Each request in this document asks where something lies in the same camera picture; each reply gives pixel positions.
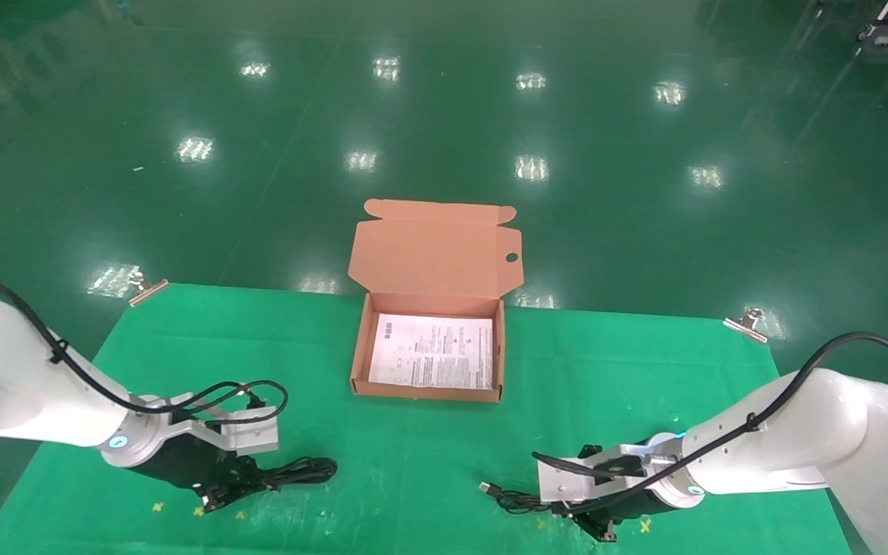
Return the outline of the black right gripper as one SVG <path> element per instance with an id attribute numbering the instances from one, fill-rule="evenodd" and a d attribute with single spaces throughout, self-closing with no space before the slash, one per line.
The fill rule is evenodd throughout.
<path id="1" fill-rule="evenodd" d="M 652 514 L 679 510 L 660 499 L 652 489 L 642 489 L 623 501 L 617 501 L 620 496 L 624 496 L 624 493 L 592 499 L 592 503 L 605 502 L 607 505 L 589 512 L 579 510 L 583 506 L 582 501 L 563 501 L 563 517 L 574 521 L 584 531 L 594 531 L 594 538 L 600 543 L 617 543 L 614 527 L 625 520 L 638 520 Z"/>

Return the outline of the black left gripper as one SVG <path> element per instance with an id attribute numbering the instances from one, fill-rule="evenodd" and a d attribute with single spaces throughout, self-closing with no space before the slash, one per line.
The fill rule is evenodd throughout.
<path id="1" fill-rule="evenodd" d="M 197 514 L 221 510 L 242 496 L 281 488 L 277 469 L 262 469 L 251 456 L 218 449 L 192 435 L 166 440 L 139 464 L 139 473 L 197 493 Z"/>

